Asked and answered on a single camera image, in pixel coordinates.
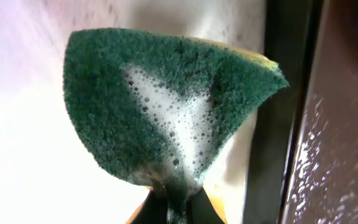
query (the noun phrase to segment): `sponge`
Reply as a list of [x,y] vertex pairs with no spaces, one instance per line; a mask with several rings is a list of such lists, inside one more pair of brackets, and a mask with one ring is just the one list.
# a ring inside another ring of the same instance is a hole
[[65,52],[67,112],[100,167],[160,183],[178,202],[202,187],[247,115],[285,86],[276,63],[199,39],[92,29],[73,32]]

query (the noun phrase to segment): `green scouring pad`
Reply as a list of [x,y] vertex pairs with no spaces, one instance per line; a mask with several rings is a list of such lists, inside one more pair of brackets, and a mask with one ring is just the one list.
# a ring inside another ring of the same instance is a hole
[[161,185],[174,210],[247,115],[288,85],[261,55],[129,29],[72,33],[63,77],[71,122],[100,167]]

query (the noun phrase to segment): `white surface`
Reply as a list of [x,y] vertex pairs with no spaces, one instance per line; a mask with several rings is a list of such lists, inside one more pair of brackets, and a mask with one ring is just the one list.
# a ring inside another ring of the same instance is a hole
[[[63,104],[69,33],[113,26],[261,51],[264,1],[0,0],[0,223],[123,223],[145,198],[97,166]],[[252,117],[212,175],[225,183],[229,223],[241,220]]]

